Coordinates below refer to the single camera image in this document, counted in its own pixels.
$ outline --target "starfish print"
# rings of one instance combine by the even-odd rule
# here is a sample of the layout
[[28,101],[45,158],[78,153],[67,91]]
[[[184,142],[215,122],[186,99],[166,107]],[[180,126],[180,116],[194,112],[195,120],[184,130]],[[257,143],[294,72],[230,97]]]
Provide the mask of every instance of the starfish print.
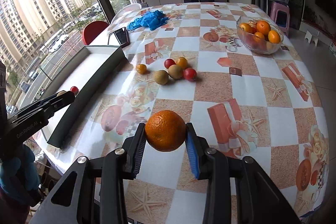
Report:
[[145,76],[137,75],[135,77],[135,80],[137,80],[139,82],[143,82],[143,83],[150,83],[150,82],[154,81],[154,79],[148,79],[148,75],[145,75]]
[[242,119],[241,123],[244,124],[244,125],[247,125],[249,127],[249,129],[256,133],[258,135],[259,138],[262,139],[260,133],[259,133],[259,130],[258,130],[258,125],[260,125],[262,122],[265,121],[264,118],[260,118],[260,119],[255,119],[252,115],[252,112],[249,108],[247,108],[248,112],[248,117],[247,119]]
[[[192,56],[192,57],[186,57],[186,56],[184,55],[184,52],[182,52],[182,55],[179,56],[179,57],[184,57],[187,61],[192,60],[192,59],[195,59],[194,56]],[[171,58],[174,59],[174,60],[176,61],[177,59],[179,59],[179,57],[176,57],[176,55],[174,55],[174,56],[171,57]]]
[[275,101],[277,97],[279,97],[283,102],[285,101],[284,97],[282,96],[281,92],[285,90],[285,87],[278,88],[273,80],[271,80],[272,86],[266,85],[265,87],[268,88],[270,91],[273,91],[272,101]]
[[213,47],[215,47],[216,49],[218,49],[218,50],[221,51],[221,48],[220,48],[218,45],[216,45],[216,44],[218,44],[218,43],[217,43],[218,41],[211,42],[211,41],[203,40],[202,42],[204,42],[205,44],[207,44],[207,45],[205,46],[205,48],[209,48],[209,47],[213,46]]
[[107,110],[110,106],[111,106],[111,102],[110,99],[108,99],[107,101],[105,101],[104,99],[101,102],[101,105],[98,108],[96,117],[98,117],[99,115],[103,114],[105,112],[105,110]]
[[138,202],[138,205],[135,206],[134,208],[132,208],[130,211],[131,212],[136,212],[139,210],[145,210],[145,212],[147,213],[149,219],[151,221],[153,221],[153,216],[151,213],[151,206],[157,206],[157,205],[163,205],[163,204],[167,204],[166,202],[159,202],[159,201],[149,201],[148,199],[148,189],[147,187],[145,187],[144,191],[143,191],[143,195],[142,198],[139,198],[135,193],[133,193],[132,191],[130,191],[130,194],[134,197],[134,199]]

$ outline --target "white car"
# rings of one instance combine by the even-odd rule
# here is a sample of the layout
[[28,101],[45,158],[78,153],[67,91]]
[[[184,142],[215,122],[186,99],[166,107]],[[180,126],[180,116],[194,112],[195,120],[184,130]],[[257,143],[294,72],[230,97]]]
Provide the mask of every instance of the white car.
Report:
[[65,41],[67,41],[69,39],[69,35],[68,34],[62,34],[58,40],[61,40],[61,43],[63,44]]
[[55,44],[49,48],[49,52],[56,52],[62,46],[62,41],[57,39]]

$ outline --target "checkered tablecloth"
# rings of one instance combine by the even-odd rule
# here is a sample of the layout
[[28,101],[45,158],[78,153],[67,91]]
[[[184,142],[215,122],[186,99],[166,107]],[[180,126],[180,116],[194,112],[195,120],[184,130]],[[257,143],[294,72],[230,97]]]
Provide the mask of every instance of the checkered tablecloth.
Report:
[[[54,163],[65,171],[80,155],[104,156],[133,136],[151,113],[170,109],[224,154],[255,158],[299,216],[320,205],[329,163],[326,120],[314,81],[290,40],[284,37],[285,47],[269,56],[251,52],[237,37],[236,20],[249,16],[275,23],[256,6],[234,3],[142,9],[123,15],[104,32],[127,26],[149,10],[161,10],[170,20],[154,31],[129,32],[131,44],[124,48],[129,63],[90,99],[73,126],[69,146],[57,151],[41,144]],[[100,37],[93,44],[107,44]],[[181,56],[199,79],[156,84],[152,72],[165,69],[167,58]],[[135,71],[140,63],[149,74]],[[228,130],[233,123],[241,131]],[[309,182],[298,172],[306,159]],[[231,182],[234,223],[236,190]],[[207,181],[193,178],[184,145],[169,153],[147,145],[137,179],[125,181],[128,217],[142,223],[201,223],[206,189]]]

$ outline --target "red fruit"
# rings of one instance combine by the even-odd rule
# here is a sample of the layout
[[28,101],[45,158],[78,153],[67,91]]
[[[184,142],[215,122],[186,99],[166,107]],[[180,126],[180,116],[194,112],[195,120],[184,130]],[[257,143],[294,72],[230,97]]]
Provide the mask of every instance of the red fruit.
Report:
[[166,69],[168,69],[171,65],[176,65],[176,63],[175,63],[175,61],[174,60],[172,60],[172,59],[170,59],[170,58],[168,58],[168,59],[166,59],[166,61],[165,61],[165,68]]
[[75,95],[77,95],[79,93],[79,89],[76,86],[72,86],[70,91],[72,91]]
[[183,71],[183,76],[188,81],[193,82],[193,81],[195,81],[195,78],[197,76],[197,72],[192,68],[187,68]]

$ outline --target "parked car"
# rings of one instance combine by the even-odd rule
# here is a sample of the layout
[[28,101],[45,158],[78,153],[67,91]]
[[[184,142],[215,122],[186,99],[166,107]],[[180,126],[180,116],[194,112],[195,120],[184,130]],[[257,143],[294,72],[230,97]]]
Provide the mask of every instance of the parked car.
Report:
[[55,45],[49,48],[49,52],[56,52],[61,46],[62,46],[62,41],[60,39],[57,39],[55,41]]
[[65,41],[67,41],[69,39],[69,35],[68,34],[62,34],[58,40],[61,40],[61,43],[63,44]]
[[10,110],[9,110],[9,113],[10,114],[14,114],[15,112],[18,111],[18,108],[16,106],[11,106]]
[[29,73],[29,78],[34,81],[38,75],[39,73],[36,70],[33,70]]
[[22,81],[20,84],[21,89],[23,90],[24,93],[27,93],[27,91],[30,88],[30,85],[27,84],[25,81]]

